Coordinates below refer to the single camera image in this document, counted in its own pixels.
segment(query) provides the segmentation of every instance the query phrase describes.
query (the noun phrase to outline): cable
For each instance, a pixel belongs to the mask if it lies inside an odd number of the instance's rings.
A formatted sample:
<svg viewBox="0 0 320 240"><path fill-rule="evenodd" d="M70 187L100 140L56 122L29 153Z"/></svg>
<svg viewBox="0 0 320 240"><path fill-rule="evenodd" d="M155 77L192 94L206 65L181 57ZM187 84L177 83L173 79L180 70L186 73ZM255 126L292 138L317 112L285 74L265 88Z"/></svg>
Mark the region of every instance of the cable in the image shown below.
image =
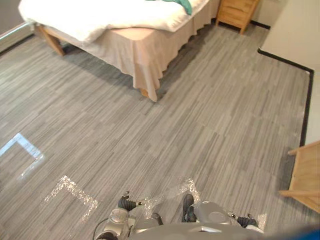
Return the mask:
<svg viewBox="0 0 320 240"><path fill-rule="evenodd" d="M92 240L95 240L96 231L97 231L97 228L99 227L99 225L102 224L103 222L107 221L108 219L109 219L108 217L105 218L105 219L103 219L102 221L100 221L100 222L95 226L95 229L94 229L94 231L93 231L93 238L92 238Z"/></svg>

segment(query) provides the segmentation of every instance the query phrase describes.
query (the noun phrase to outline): wooden bed frame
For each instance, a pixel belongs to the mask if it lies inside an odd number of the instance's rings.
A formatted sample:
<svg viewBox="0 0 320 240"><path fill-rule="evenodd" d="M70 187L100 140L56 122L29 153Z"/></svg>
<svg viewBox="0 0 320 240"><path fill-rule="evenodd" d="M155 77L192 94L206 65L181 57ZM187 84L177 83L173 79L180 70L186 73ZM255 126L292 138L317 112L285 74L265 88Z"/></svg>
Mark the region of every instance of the wooden bed frame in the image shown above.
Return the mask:
<svg viewBox="0 0 320 240"><path fill-rule="evenodd" d="M45 39L45 41L48 43L48 45L57 54L59 54L62 57L66 54L60 45L60 41L62 40L62 41L65 41L68 43L67 39L58 35L56 32L52 31L50 28L48 28L44 25L38 25L35 27L35 29L36 29L37 33ZM140 88L139 90L144 97L149 98L149 94L146 89Z"/></svg>

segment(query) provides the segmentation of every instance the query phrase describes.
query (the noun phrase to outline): floor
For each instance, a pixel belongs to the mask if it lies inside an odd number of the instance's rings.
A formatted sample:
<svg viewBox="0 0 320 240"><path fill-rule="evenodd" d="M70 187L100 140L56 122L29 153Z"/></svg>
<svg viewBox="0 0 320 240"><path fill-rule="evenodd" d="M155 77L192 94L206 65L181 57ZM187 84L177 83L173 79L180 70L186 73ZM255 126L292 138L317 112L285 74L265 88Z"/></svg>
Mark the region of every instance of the floor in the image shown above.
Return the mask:
<svg viewBox="0 0 320 240"><path fill-rule="evenodd" d="M18 143L0 156L0 239L89 239L126 190L152 198L185 178L202 200L266 216L267 234L319 223L277 192L290 183L309 76L258 54L267 34L207 25L169 64L158 103L79 49L59 57L33 37L2 55L0 147L20 133L44 157ZM173 202L165 223L181 218Z"/></svg>

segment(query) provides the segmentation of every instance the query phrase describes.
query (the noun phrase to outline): white wall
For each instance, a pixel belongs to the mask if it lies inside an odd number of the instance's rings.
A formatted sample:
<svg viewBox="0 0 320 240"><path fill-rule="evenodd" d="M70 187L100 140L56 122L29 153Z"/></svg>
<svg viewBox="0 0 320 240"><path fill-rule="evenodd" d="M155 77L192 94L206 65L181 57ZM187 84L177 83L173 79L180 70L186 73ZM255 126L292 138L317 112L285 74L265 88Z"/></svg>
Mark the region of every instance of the white wall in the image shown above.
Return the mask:
<svg viewBox="0 0 320 240"><path fill-rule="evenodd" d="M260 0L252 16L252 20L272 27L287 2L288 0Z"/></svg>
<svg viewBox="0 0 320 240"><path fill-rule="evenodd" d="M0 35L22 24L18 11L20 0L0 0Z"/></svg>
<svg viewBox="0 0 320 240"><path fill-rule="evenodd" d="M306 144L320 140L320 0L288 0L261 49L315 70Z"/></svg>

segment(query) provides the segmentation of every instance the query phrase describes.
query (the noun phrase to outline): white duvet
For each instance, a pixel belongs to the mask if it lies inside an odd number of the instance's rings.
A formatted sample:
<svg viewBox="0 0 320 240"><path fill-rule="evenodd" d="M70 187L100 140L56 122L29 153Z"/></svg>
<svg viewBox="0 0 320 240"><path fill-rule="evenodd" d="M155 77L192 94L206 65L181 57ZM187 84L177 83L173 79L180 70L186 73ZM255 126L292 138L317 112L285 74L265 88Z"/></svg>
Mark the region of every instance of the white duvet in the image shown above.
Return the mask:
<svg viewBox="0 0 320 240"><path fill-rule="evenodd" d="M189 0L192 16L209 0ZM143 27L175 32L192 16L162 0L21 0L21 16L91 43L106 29Z"/></svg>

